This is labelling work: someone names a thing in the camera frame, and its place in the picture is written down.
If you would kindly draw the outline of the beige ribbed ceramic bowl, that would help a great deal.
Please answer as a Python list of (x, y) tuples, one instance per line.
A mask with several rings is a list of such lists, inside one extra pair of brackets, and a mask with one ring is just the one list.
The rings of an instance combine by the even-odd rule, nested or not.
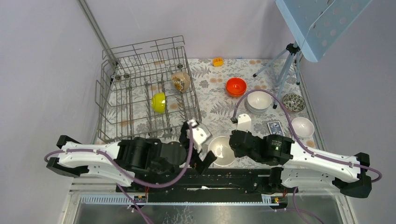
[(213, 163), (216, 166), (227, 167), (234, 162), (235, 155), (229, 141), (229, 136), (218, 136), (209, 143), (208, 150), (215, 155), (216, 160)]

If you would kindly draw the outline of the small white ceramic bowl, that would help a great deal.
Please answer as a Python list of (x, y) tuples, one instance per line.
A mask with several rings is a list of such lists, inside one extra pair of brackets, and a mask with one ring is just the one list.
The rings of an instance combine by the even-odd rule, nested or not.
[(315, 132), (313, 123), (304, 117), (296, 117), (291, 122), (292, 127), (299, 138), (309, 138)]

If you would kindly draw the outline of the yellow-green plastic bowl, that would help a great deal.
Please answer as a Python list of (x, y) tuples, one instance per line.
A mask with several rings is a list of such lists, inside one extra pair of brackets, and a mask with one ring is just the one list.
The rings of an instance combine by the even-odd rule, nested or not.
[(156, 113), (165, 113), (166, 96), (164, 92), (156, 93), (151, 99), (151, 107)]

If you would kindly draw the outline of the white ribbed ceramic bowl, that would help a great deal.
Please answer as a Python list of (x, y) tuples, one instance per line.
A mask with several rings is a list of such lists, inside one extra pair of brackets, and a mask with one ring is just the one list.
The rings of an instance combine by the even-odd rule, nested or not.
[(247, 103), (256, 110), (266, 110), (272, 102), (272, 96), (263, 91), (256, 90), (247, 96)]

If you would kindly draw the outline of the beige floral ceramic bowl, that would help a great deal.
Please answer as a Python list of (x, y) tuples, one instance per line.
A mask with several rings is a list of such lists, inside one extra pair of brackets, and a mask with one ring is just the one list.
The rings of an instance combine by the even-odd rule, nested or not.
[(176, 72), (171, 75), (171, 80), (176, 88), (181, 93), (186, 92), (191, 84), (191, 77), (186, 72)]

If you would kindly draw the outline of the orange plastic bowl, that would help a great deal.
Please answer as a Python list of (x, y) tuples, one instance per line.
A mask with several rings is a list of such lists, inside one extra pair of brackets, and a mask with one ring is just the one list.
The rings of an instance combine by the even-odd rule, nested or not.
[(226, 91), (232, 93), (246, 92), (246, 82), (238, 77), (233, 77), (226, 82)]
[(238, 98), (243, 96), (245, 93), (244, 92), (240, 92), (240, 93), (232, 93), (232, 92), (228, 92), (228, 95), (234, 98)]

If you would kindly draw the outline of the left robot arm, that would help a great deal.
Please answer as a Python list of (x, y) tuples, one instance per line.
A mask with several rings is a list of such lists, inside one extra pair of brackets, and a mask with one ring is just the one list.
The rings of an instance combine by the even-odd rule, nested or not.
[(166, 188), (177, 183), (189, 167), (205, 172), (217, 157), (209, 152), (202, 160), (202, 145), (211, 137), (206, 127), (191, 119), (183, 123), (179, 140), (164, 143), (160, 139), (134, 137), (108, 144), (81, 144), (61, 135), (57, 151), (45, 155), (51, 171), (78, 178), (97, 176), (141, 191), (144, 187)]

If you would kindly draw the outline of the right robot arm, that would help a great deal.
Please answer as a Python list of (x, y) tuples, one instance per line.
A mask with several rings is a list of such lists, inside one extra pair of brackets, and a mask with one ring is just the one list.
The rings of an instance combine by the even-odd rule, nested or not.
[(270, 134), (262, 138), (250, 132), (235, 130), (229, 145), (235, 157), (248, 157), (271, 166), (269, 189), (280, 192), (295, 187), (337, 188), (341, 194), (367, 198), (372, 190), (367, 175), (369, 155), (337, 155), (310, 150), (291, 138)]

